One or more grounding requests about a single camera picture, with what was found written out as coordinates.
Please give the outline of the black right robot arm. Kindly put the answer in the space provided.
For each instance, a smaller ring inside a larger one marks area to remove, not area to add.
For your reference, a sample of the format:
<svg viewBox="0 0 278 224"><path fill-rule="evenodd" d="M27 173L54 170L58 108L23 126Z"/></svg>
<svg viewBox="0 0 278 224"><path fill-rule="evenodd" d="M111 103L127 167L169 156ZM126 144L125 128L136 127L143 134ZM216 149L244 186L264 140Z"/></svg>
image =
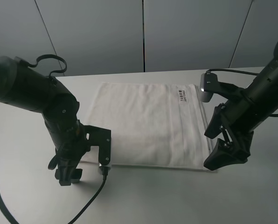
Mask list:
<svg viewBox="0 0 278 224"><path fill-rule="evenodd" d="M278 117L278 42L273 59L247 88L218 81L216 69L201 75L201 101L207 103L214 94L227 99L214 108L213 116L204 135L210 139L219 134L216 145L204 161L204 167L215 171L219 168L244 164L250 156L254 129L268 117Z"/></svg>

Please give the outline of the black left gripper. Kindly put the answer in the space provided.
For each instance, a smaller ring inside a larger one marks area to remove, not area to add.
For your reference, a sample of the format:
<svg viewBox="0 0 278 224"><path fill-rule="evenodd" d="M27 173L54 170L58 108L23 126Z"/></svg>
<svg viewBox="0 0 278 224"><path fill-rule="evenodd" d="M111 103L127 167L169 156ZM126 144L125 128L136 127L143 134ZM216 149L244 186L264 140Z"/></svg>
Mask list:
<svg viewBox="0 0 278 224"><path fill-rule="evenodd" d="M67 131L63 132L57 128L49 128L48 131L56 153L49 162L48 169L57 168L55 177L61 186L79 183L83 170L76 167L85 153L90 151L88 126L77 121L76 125Z"/></svg>

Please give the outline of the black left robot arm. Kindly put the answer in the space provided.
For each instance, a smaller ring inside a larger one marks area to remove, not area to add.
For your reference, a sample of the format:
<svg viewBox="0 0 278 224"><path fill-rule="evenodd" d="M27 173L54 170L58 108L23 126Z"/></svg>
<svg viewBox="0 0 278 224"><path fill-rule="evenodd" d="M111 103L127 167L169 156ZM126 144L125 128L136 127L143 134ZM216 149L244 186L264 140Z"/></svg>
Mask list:
<svg viewBox="0 0 278 224"><path fill-rule="evenodd" d="M79 102L55 77L45 77L7 56L0 57L0 102L43 116L55 145L48 168L62 186L78 183L77 168L87 150L86 133L77 118Z"/></svg>

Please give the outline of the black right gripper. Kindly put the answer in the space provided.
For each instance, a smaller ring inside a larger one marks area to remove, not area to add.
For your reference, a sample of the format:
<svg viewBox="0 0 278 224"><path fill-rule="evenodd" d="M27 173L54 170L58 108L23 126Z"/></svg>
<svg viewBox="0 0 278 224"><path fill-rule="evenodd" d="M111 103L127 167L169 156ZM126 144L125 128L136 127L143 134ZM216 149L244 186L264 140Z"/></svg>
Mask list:
<svg viewBox="0 0 278 224"><path fill-rule="evenodd" d="M230 125L226 117L226 105L219 104L214 108L213 116L205 131L205 136L214 139L222 133L224 139L218 138L212 153L203 166L209 170L244 164L250 156L250 147L254 132L242 132Z"/></svg>

